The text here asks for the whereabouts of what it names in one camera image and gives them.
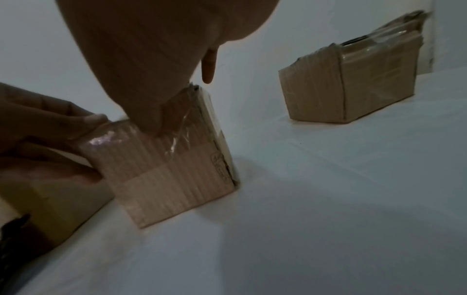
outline white table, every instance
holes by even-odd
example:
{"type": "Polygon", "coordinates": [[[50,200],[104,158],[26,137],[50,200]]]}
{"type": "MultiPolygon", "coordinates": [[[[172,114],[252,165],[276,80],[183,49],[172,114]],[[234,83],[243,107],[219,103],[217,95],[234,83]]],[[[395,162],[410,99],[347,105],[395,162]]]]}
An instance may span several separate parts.
{"type": "Polygon", "coordinates": [[[238,192],[143,231],[112,202],[18,294],[467,294],[467,68],[417,93],[230,138],[238,192]]]}

